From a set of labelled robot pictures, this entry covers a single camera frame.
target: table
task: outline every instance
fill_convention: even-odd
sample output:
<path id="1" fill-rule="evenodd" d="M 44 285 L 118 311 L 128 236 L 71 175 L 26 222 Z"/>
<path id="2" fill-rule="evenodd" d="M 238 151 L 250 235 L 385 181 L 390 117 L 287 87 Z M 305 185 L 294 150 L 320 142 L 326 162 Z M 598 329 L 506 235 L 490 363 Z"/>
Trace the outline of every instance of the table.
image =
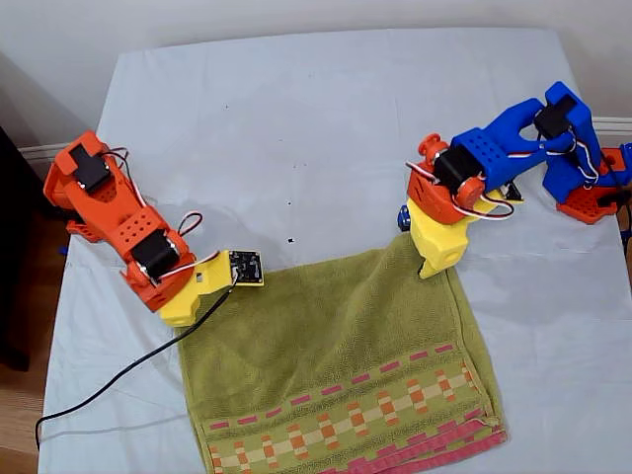
<path id="1" fill-rule="evenodd" d="M 554 33 L 439 29 L 310 34 L 123 54 L 98 134 L 172 223 L 203 212 L 198 255 L 258 249 L 268 270 L 384 246 L 406 160 L 431 131 L 575 87 Z M 510 442 L 443 472 L 629 469 L 632 299 L 617 226 L 555 210 L 544 165 L 527 203 L 470 227 L 457 266 L 499 378 Z M 172 336 L 106 245 L 73 237 L 44 412 L 73 405 Z M 199 473 L 177 349 L 43 427 L 42 473 Z"/>

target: baseboard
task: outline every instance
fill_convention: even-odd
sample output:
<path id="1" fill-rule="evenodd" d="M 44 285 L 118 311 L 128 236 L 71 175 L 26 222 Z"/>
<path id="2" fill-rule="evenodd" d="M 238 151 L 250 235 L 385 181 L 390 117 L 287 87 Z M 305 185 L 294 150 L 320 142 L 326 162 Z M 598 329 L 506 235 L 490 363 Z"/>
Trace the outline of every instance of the baseboard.
<path id="1" fill-rule="evenodd" d="M 632 141 L 632 118 L 593 117 L 592 124 L 601 146 L 619 146 L 621 143 Z M 38 176 L 44 179 L 55 155 L 67 145 L 68 143 L 55 143 L 29 146 L 20 148 L 20 152 Z"/>
<path id="2" fill-rule="evenodd" d="M 18 148 L 24 159 L 27 160 L 27 163 L 31 165 L 31 168 L 36 172 L 36 174 L 44 180 L 46 175 L 48 174 L 48 168 L 50 168 L 50 163 L 54 159 L 55 155 L 59 153 L 62 149 L 64 149 L 68 143 L 55 143 L 52 145 L 42 145 L 42 146 L 25 146 L 23 148 Z"/>
<path id="3" fill-rule="evenodd" d="M 632 118 L 593 117 L 592 124 L 601 146 L 618 147 L 632 141 Z"/>

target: blue object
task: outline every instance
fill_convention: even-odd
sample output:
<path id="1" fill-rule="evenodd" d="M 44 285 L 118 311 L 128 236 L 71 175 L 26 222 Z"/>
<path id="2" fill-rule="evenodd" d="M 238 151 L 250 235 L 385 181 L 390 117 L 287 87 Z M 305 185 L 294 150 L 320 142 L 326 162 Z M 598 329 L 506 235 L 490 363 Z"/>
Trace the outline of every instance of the blue object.
<path id="1" fill-rule="evenodd" d="M 569 132 L 544 141 L 520 136 L 520 131 L 532 124 L 543 108 L 537 99 L 529 99 L 506 109 L 486 128 L 472 128 L 452 139 L 452 146 L 465 146 L 483 166 L 487 193 L 546 161 L 547 150 L 562 152 L 573 146 L 573 135 Z"/>
<path id="2" fill-rule="evenodd" d="M 408 232 L 411 230 L 411 214 L 408 211 L 408 206 L 406 204 L 399 208 L 399 213 L 397 214 L 397 226 L 402 232 Z"/>
<path id="3" fill-rule="evenodd" d="M 563 114 L 559 108 L 553 111 L 552 120 L 565 120 L 564 126 L 568 125 L 569 131 L 545 140 L 520 136 L 520 131 L 533 124 L 545 110 L 537 99 L 528 99 L 506 109 L 487 127 L 472 128 L 452 139 L 451 146 L 464 146 L 483 167 L 486 193 L 543 161 L 548 165 L 544 188 L 560 203 L 566 202 L 569 193 L 579 186 L 625 186 L 632 181 L 632 143 L 621 146 L 624 171 L 598 176 L 601 147 L 591 110 L 562 82 L 556 82 L 546 91 L 546 101 L 547 110 L 558 105 L 563 111 L 568 110 Z"/>

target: yellow 3d-printed part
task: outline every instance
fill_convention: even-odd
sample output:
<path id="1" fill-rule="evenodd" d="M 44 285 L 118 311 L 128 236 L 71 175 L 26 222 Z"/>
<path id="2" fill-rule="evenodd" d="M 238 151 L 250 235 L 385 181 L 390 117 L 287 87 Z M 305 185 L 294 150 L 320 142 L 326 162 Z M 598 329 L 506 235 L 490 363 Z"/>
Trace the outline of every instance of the yellow 3d-printed part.
<path id="1" fill-rule="evenodd" d="M 194 267 L 187 284 L 167 304 L 160 308 L 160 317 L 169 326 L 191 326 L 196 321 L 199 297 L 230 286 L 234 274 L 230 265 L 231 251 L 223 250 L 213 260 Z M 240 282 L 236 286 L 263 286 L 263 275 L 259 282 Z"/>
<path id="2" fill-rule="evenodd" d="M 498 191 L 492 191 L 490 198 L 502 199 Z M 478 217 L 465 216 L 455 224 L 446 225 L 428 217 L 412 199 L 406 202 L 411 216 L 411 236 L 418 252 L 426 260 L 419 272 L 421 278 L 432 277 L 442 270 L 455 265 L 467 248 L 467 226 Z M 478 199 L 474 210 L 489 212 L 495 204 Z"/>

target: black cable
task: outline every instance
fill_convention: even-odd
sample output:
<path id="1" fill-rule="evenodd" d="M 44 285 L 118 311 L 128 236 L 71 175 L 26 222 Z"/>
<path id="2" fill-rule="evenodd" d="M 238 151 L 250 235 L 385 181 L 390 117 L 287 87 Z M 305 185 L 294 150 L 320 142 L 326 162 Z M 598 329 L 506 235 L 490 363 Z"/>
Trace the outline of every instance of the black cable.
<path id="1" fill-rule="evenodd" d="M 186 331 L 184 331 L 179 336 L 176 336 L 172 340 L 167 341 L 162 346 L 154 349 L 152 352 L 147 353 L 143 357 L 138 358 L 137 360 L 132 362 L 130 365 L 128 365 L 126 368 L 124 368 L 119 373 L 117 373 L 114 377 L 112 377 L 112 379 L 108 383 L 106 383 L 103 387 L 101 387 L 99 390 L 97 390 L 93 395 L 91 395 L 90 397 L 86 398 L 83 402 L 81 402 L 78 405 L 75 405 L 74 407 L 68 408 L 67 410 L 63 410 L 61 412 L 53 413 L 52 415 L 46 415 L 45 417 L 41 417 L 36 422 L 36 445 L 38 446 L 38 450 L 40 450 L 40 425 L 43 422 L 45 422 L 46 420 L 52 420 L 52 419 L 55 419 L 55 418 L 63 417 L 64 415 L 68 415 L 68 414 L 70 414 L 72 412 L 76 412 L 80 408 L 85 407 L 90 402 L 92 402 L 97 397 L 99 397 L 102 393 L 104 393 L 106 390 L 108 390 L 110 387 L 112 387 L 117 382 L 117 380 L 119 380 L 121 377 L 123 377 L 126 373 L 131 371 L 133 368 L 141 365 L 143 362 L 145 362 L 149 358 L 152 358 L 152 357 L 156 356 L 157 354 L 162 353 L 165 349 L 170 348 L 171 346 L 176 344 L 178 341 L 181 341 L 182 339 L 184 339 L 186 336 L 188 336 L 193 331 L 195 331 L 197 328 L 199 328 L 204 323 L 204 321 L 206 321 L 208 319 L 208 317 L 211 314 L 213 314 L 215 312 L 215 310 L 217 308 L 219 308 L 219 306 L 221 306 L 224 301 L 226 301 L 226 298 L 228 298 L 228 295 L 231 293 L 231 291 L 233 290 L 234 287 L 235 287 L 235 283 L 233 283 L 226 291 L 224 291 L 224 293 L 221 296 L 219 296 L 219 298 L 217 298 L 217 301 L 215 301 L 213 303 L 213 305 L 210 308 L 208 308 L 208 310 L 203 314 L 203 316 L 201 318 L 199 318 L 195 323 L 193 323 L 192 326 L 187 328 Z"/>
<path id="2" fill-rule="evenodd" d="M 608 162 L 608 160 L 605 158 L 605 153 L 603 153 L 603 151 L 601 151 L 601 159 L 603 160 L 603 163 L 605 163 L 605 166 L 607 166 L 608 168 L 608 174 L 612 175 L 612 179 L 614 180 L 614 186 L 616 187 L 617 191 L 619 193 L 623 193 L 623 186 L 621 186 L 621 183 L 619 182 L 619 179 L 616 177 L 616 173 L 614 173 L 614 170 L 612 169 L 612 166 L 610 165 L 610 163 Z M 628 229 L 627 229 L 627 234 L 629 235 L 630 232 L 632 232 L 632 210 L 630 210 L 630 201 L 628 200 L 625 204 L 625 208 L 627 210 L 627 214 L 628 214 Z M 628 243 L 629 243 L 629 239 L 625 240 L 623 242 L 623 255 L 627 256 L 628 253 Z"/>
<path id="3" fill-rule="evenodd" d="M 124 151 L 125 153 L 124 156 L 119 153 L 120 151 Z M 112 155 L 119 158 L 120 161 L 125 165 L 127 178 L 131 181 L 131 173 L 129 173 L 129 163 L 127 163 L 127 157 L 129 156 L 129 151 L 127 150 L 127 148 L 124 148 L 124 147 L 112 148 L 111 150 L 108 150 L 108 151 L 102 151 L 101 153 L 99 153 L 99 155 L 100 156 Z"/>

